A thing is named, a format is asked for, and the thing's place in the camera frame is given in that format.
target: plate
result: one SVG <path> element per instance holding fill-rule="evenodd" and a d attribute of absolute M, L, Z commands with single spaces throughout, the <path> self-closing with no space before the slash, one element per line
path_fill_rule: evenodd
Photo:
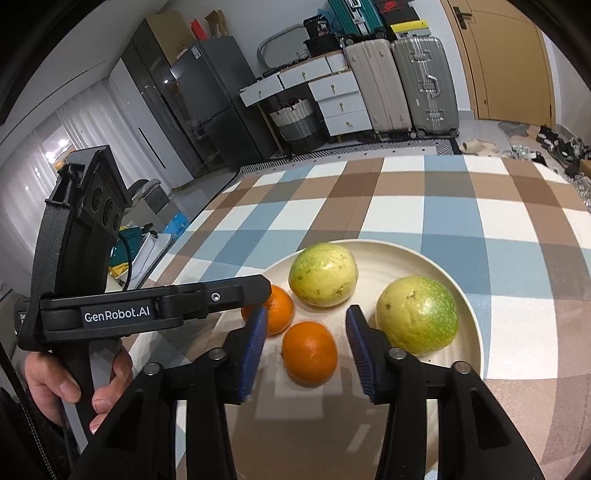
<path fill-rule="evenodd" d="M 332 309 L 303 304 L 287 278 L 299 252 L 278 261 L 262 274 L 294 300 L 293 323 L 314 320 L 335 337 L 339 364 L 324 385 L 307 388 L 288 377 L 281 358 L 283 335 L 267 338 L 255 386 L 241 406 L 226 406 L 230 443 L 236 470 L 245 480 L 358 480 L 374 478 L 378 466 L 388 406 L 374 406 L 363 394 L 345 332 L 345 311 L 358 304 L 373 325 L 375 304 L 384 288 L 408 275 L 430 277 L 452 293 L 459 331 L 444 349 L 421 358 L 445 367 L 464 360 L 482 376 L 482 337 L 468 299 L 438 265 L 407 248 L 370 240 L 333 242 L 355 256 L 359 280 L 353 296 Z M 221 346 L 229 331 L 243 326 L 240 310 L 219 319 L 208 348 Z M 437 403 L 427 401 L 427 464 L 437 462 Z"/>

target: baseboard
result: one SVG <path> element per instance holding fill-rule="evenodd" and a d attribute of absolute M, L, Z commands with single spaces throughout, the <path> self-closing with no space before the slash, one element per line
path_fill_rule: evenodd
<path fill-rule="evenodd" d="M 458 110 L 460 120 L 474 120 L 474 110 Z"/>
<path fill-rule="evenodd" d="M 560 135 L 562 135 L 562 137 L 568 141 L 571 138 L 575 137 L 577 138 L 577 136 L 572 133 L 568 128 L 566 128 L 564 125 L 560 125 L 560 124 L 556 124 L 556 132 Z"/>

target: white curtain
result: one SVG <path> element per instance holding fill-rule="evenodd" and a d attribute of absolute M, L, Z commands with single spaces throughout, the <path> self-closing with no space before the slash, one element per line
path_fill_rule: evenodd
<path fill-rule="evenodd" d="M 125 184 L 159 179 L 166 193 L 170 185 L 150 161 L 101 80 L 56 110 L 76 148 L 110 145 Z"/>
<path fill-rule="evenodd" d="M 39 226 L 56 178 L 34 131 L 0 168 L 0 278 L 22 295 L 30 295 Z"/>

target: human hand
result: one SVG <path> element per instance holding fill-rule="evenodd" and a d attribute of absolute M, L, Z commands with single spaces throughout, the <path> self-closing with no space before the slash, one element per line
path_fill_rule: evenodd
<path fill-rule="evenodd" d="M 25 360 L 25 378 L 35 404 L 55 424 L 61 424 L 57 397 L 68 403 L 80 401 L 80 387 L 68 370 L 50 353 L 29 353 Z M 97 389 L 92 397 L 92 406 L 97 413 L 90 422 L 92 433 L 98 429 L 132 380 L 131 357 L 122 348 L 113 362 L 111 383 Z"/>

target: wooden door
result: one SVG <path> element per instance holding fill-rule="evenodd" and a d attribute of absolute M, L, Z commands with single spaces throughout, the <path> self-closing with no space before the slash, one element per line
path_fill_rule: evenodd
<path fill-rule="evenodd" d="M 538 28 L 506 0 L 441 1 L 458 40 L 475 115 L 553 125 L 550 63 Z M 467 15 L 459 18 L 460 12 Z"/>

